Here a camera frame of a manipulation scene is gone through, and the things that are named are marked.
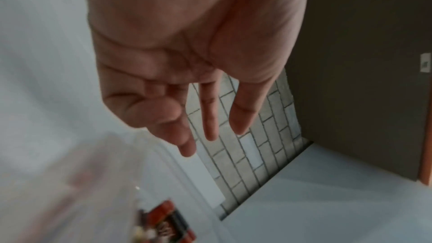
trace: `human hand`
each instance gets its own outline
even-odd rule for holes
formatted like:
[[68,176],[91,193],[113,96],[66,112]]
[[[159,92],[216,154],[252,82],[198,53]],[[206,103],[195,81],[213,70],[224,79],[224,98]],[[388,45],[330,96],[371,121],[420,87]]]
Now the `human hand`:
[[294,46],[306,0],[88,0],[102,98],[131,127],[195,150],[185,104],[199,83],[206,138],[219,134],[222,71],[239,80],[229,113],[252,124]]

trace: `white wall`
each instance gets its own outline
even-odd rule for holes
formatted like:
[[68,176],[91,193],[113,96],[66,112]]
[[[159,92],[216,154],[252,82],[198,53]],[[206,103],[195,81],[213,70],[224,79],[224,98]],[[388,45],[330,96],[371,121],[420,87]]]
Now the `white wall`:
[[0,0],[0,175],[129,132],[101,102],[86,10],[85,0]]

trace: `brown door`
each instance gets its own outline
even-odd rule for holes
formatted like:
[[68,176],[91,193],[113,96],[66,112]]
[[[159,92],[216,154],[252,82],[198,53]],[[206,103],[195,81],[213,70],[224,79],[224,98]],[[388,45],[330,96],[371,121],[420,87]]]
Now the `brown door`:
[[303,136],[415,180],[432,0],[308,0],[287,64]]

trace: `tiled wall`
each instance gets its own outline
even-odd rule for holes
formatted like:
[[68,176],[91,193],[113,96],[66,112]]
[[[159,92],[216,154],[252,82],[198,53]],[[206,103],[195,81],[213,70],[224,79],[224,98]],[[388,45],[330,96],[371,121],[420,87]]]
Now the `tiled wall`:
[[301,137],[285,71],[270,89],[259,117],[242,136],[234,134],[228,123],[238,85],[237,80],[223,76],[219,93],[220,135],[214,142],[204,136],[197,85],[189,86],[186,104],[197,153],[225,195],[225,202],[216,209],[221,218],[287,165],[306,142]]

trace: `transparent plastic bag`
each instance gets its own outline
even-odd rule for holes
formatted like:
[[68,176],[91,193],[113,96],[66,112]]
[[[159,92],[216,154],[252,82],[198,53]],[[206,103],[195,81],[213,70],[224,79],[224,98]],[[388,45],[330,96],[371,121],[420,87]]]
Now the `transparent plastic bag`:
[[132,242],[139,208],[172,200],[196,242],[234,242],[162,142],[140,132],[82,144],[40,176],[0,188],[3,243]]

